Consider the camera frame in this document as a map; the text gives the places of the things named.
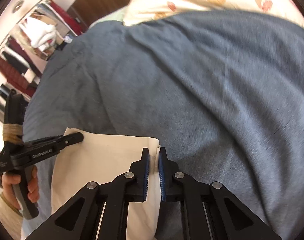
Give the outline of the person's left forearm sleeve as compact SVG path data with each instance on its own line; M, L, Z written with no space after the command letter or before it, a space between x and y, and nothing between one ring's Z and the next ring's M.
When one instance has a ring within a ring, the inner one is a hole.
M9 203L3 193L0 193L0 222L13 239L21 239L23 216Z

